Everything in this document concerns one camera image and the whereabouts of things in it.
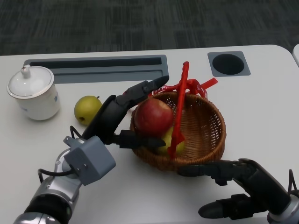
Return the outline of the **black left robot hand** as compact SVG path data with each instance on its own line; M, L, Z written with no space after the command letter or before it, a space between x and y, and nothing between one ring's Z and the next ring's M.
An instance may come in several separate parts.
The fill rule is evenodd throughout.
M114 132L129 109L146 100L150 93L161 88L168 80L169 76L163 76L150 82L143 81L128 88L122 95L108 97L84 130L82 138L87 140L97 136L105 145L116 144L120 148L130 149L141 146L149 148L165 146L166 143L161 138L142 137L130 130L121 130L118 135Z

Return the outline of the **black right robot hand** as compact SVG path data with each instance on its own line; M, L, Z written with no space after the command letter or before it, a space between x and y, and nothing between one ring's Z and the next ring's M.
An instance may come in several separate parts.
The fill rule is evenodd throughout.
M233 180L246 191L246 194L232 195L202 206L199 215L203 218L237 220L265 211L279 215L291 201L283 186L260 164L249 159L183 166L178 169L178 174L209 176L220 186L226 186L228 181Z

